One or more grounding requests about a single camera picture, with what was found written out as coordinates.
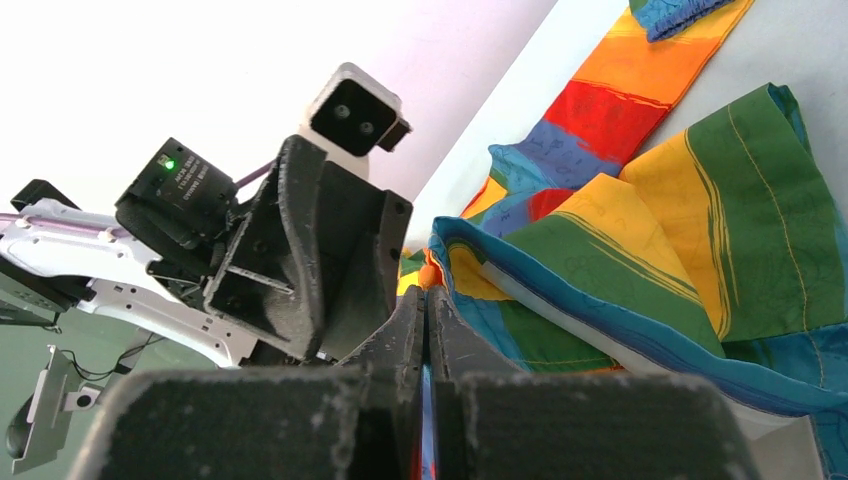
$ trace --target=table surface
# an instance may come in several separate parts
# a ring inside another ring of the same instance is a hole
[[[522,140],[627,6],[626,0],[560,2],[483,104],[415,201],[407,246],[425,246],[432,220],[459,215],[482,185],[486,147]],[[809,130],[816,163],[843,215],[848,212],[843,0],[755,2],[645,149],[755,88],[789,85]],[[820,478],[808,422],[752,445],[766,480]]]

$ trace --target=folded cloth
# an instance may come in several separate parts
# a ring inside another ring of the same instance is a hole
[[[648,41],[671,38],[733,0],[630,0],[630,10],[648,31]]]
[[[848,233],[810,152],[766,85],[500,238],[437,219],[431,258],[525,368],[701,375],[758,412],[749,434],[812,415],[848,475]]]

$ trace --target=robotic arm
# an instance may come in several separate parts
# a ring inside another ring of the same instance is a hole
[[[7,432],[13,473],[55,459],[70,415],[99,403],[152,339],[221,368],[334,363],[356,348],[394,308],[412,210],[368,183],[367,155],[409,132],[399,99],[344,64],[277,159],[240,182],[174,139],[114,218],[33,180],[12,201],[19,213],[0,215],[0,288],[56,317],[39,323],[6,304],[0,324],[51,326],[77,308],[139,330],[103,388],[49,346],[36,392]],[[261,177],[239,204],[238,189]]]

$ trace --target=purple cable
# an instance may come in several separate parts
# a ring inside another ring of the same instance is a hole
[[[268,163],[267,163],[267,164],[265,164],[265,165],[262,165],[262,166],[261,166],[261,167],[259,167],[259,169],[258,169],[258,170],[256,170],[255,172],[251,173],[250,175],[248,175],[248,176],[246,176],[246,177],[242,178],[241,180],[239,180],[238,182],[236,182],[236,186],[237,186],[238,188],[242,188],[242,187],[244,187],[245,185],[249,185],[250,183],[252,183],[252,182],[253,182],[254,180],[256,180],[257,178],[259,178],[259,177],[261,177],[262,175],[265,175],[266,173],[268,173],[268,170],[271,170],[271,167],[273,167],[273,166],[274,166],[274,162],[273,162],[273,161],[268,162]]]
[[[18,215],[15,213],[0,213],[0,224],[2,223],[14,223],[25,215]],[[106,230],[101,227],[91,227],[88,225],[80,225],[78,223],[73,222],[65,222],[62,220],[53,220],[49,218],[39,218],[39,217],[29,217],[27,221],[33,225],[37,225],[39,227],[57,227],[63,230],[71,231],[71,232],[79,232],[79,233],[93,233],[97,235],[98,233]],[[112,235],[115,237],[129,237],[131,236],[129,232],[124,230],[123,228],[116,228],[112,230]]]

